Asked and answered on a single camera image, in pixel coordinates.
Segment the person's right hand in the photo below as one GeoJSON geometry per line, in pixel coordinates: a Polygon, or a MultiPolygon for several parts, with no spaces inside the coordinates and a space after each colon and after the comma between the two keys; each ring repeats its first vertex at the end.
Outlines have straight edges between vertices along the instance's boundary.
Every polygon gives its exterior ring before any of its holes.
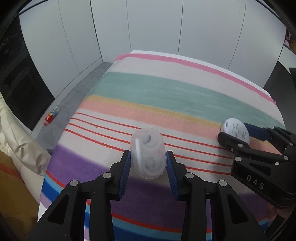
{"type": "Polygon", "coordinates": [[[267,216],[269,221],[273,221],[277,215],[280,217],[286,219],[289,218],[289,216],[292,214],[293,210],[295,208],[295,204],[292,204],[290,207],[286,209],[277,209],[276,207],[272,206],[271,204],[268,204],[267,206],[267,216]]]}

